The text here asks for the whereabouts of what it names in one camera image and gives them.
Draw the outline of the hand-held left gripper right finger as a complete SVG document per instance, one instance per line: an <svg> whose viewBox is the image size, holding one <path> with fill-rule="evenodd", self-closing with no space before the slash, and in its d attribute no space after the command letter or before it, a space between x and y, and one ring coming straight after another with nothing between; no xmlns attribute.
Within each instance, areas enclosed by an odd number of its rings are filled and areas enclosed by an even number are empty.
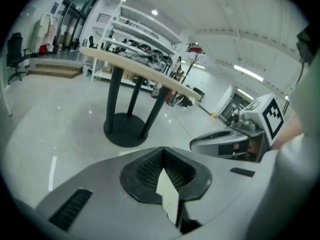
<svg viewBox="0 0 320 240"><path fill-rule="evenodd" d="M190 218L186 203L201 199L212 183L212 174L203 164L169 147L163 149L163 169L178 194L173 205L176 210L174 224L185 235L202 226Z"/></svg>

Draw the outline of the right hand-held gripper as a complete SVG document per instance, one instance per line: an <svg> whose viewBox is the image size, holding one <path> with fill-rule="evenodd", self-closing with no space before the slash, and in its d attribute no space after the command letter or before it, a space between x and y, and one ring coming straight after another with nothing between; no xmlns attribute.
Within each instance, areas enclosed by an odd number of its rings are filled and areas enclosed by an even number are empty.
<svg viewBox="0 0 320 240"><path fill-rule="evenodd" d="M193 139L192 152L228 160L261 162L279 136L285 118L274 94L258 97L235 111L229 126Z"/></svg>

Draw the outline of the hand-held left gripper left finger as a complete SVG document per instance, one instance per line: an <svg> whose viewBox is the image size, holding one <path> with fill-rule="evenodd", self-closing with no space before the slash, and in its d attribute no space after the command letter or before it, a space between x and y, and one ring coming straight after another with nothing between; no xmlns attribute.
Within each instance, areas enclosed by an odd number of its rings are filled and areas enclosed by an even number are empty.
<svg viewBox="0 0 320 240"><path fill-rule="evenodd" d="M163 147L157 147L126 164L120 173L120 184L136 201L145 204L162 204L157 193L163 166Z"/></svg>

